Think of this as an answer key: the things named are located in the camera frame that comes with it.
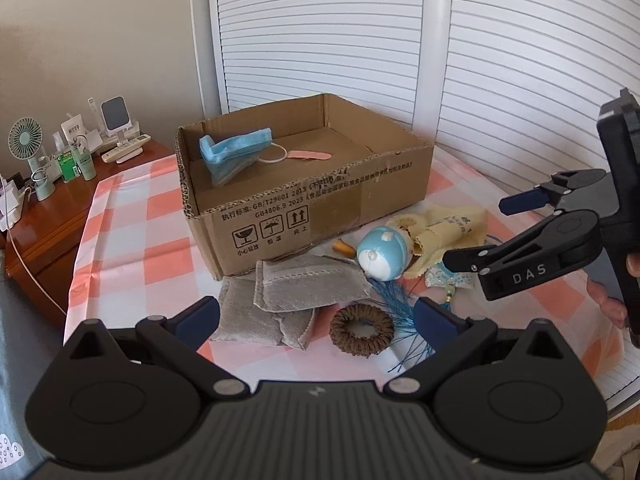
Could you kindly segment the small orange object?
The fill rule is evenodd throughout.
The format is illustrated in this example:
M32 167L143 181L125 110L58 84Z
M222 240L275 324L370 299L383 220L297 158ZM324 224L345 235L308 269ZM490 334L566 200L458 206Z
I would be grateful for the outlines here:
M340 238L333 243L332 249L346 258L355 258L357 255L356 249L343 242Z

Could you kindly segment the white phone stand with screen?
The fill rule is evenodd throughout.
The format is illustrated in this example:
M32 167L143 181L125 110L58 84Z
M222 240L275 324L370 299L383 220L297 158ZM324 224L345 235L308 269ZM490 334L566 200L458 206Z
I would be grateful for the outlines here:
M107 151L119 143L132 139L136 129L132 122L125 99L114 96L101 103L100 111L104 122L104 137L102 150Z

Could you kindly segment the brown cardboard box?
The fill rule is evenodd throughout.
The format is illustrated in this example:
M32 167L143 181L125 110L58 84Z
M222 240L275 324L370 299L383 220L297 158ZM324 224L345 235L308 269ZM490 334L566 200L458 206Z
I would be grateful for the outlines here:
M255 162L213 186L198 141L270 128L286 150L330 160ZM180 128L183 212L210 274L250 272L409 207L426 194L434 146L334 94L262 104Z

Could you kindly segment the yellow cloth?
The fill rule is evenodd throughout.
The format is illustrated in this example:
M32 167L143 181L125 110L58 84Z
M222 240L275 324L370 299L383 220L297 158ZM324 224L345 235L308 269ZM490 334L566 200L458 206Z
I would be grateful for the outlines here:
M488 211L480 207L433 206L424 212L396 214L386 226L405 234L410 261L402 276L413 280L439 264L448 250L484 245Z

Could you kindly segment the wooden side cabinet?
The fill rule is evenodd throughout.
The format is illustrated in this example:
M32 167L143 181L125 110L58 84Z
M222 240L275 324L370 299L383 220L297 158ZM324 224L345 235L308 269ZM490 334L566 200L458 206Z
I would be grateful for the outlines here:
M52 326L60 330L65 324L75 259L98 183L173 152L160 142L150 141L141 155L120 165L106 164L97 157L94 179L79 177L68 183L58 182L49 198L25 204L21 220L11 229L11 239L6 242L4 270Z

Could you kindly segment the green small box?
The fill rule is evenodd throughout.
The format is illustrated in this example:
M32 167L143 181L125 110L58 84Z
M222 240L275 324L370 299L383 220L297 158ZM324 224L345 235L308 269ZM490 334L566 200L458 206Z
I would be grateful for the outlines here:
M65 183L73 181L80 176L80 170L76 166L75 159L71 152L58 153L56 155L58 168L60 168L62 179Z

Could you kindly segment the green tube bottle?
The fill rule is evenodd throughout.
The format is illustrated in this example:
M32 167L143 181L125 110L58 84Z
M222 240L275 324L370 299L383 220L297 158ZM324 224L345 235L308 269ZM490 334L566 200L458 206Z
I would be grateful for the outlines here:
M72 146L72 154L82 177L86 181L93 180L96 177L96 168L94 168L92 154L89 149L83 145L74 144Z

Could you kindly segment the white louvered closet doors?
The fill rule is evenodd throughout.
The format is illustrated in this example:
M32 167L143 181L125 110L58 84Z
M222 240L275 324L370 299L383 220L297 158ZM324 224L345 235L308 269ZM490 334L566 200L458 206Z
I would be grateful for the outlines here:
M639 0L190 0L203 112L333 93L508 191L604 167L639 87Z

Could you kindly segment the pink white checkered tablecloth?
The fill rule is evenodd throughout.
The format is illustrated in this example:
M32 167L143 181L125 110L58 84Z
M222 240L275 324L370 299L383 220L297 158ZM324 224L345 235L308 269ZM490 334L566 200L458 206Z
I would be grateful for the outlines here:
M173 157L99 184L76 257L66 330L85 318L130 327L151 314L173 316L219 289L186 224ZM486 300L479 289L460 290L452 308L457 315L485 315L504 327L550 318L606 396L638 375L638 351L588 296L580 272L497 301ZM370 358L349 356L329 337L333 313L332 308L321 310L304 350L209 341L201 352L249 384L263 379L387 382L412 341Z

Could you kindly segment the grey fabric pouch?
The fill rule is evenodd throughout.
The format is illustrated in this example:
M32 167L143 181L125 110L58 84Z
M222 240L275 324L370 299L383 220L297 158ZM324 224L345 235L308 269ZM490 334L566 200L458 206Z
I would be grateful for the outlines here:
M254 305L254 278L224 278L218 297L220 321L211 340L305 350L316 310L271 313Z
M327 256L300 255L258 261L254 305L269 313L290 313L368 299L372 285L359 266Z

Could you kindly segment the patterned blue white sachet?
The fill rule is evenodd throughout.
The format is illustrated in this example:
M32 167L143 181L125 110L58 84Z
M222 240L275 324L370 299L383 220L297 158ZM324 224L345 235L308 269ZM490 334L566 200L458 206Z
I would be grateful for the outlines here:
M474 275L452 272L442 262L439 262L427 270L425 285L428 288L442 288L445 291L445 300L440 305L450 311L452 300L459 289L471 290L474 288Z

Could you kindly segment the light blue face mask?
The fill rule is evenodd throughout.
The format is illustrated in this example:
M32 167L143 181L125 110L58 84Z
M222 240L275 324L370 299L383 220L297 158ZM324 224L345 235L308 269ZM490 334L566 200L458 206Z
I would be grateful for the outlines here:
M284 146L273 142L270 128L230 136L221 141L215 141L206 134L198 141L198 147L212 178L213 186L227 184L255 162L277 164L283 162L288 156ZM280 155L276 158L261 158L260 154L268 148L276 148L280 151Z

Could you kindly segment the blue white round plush toy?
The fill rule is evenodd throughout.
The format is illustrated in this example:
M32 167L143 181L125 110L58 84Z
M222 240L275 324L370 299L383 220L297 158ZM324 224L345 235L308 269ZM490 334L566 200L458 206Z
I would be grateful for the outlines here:
M377 226L363 237L356 259L368 278L389 282L400 278L408 268L412 248L407 232L393 226Z

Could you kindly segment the white remote control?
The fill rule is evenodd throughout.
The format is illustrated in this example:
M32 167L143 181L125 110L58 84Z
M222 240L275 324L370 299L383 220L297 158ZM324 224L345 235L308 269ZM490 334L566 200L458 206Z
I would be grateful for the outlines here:
M106 164L111 164L112 162L115 164L123 164L124 162L128 162L128 160L141 155L143 153L143 147L150 141L151 137L148 134L139 134L103 153L101 155L102 162Z

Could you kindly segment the small green desk fan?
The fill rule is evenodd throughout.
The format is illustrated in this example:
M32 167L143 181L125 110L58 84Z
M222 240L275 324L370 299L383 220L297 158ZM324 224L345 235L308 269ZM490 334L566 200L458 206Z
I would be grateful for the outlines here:
M8 148L18 160L26 160L37 200L43 202L54 192L53 182L48 177L49 159L40 160L43 133L40 123L32 117L19 119L10 129Z

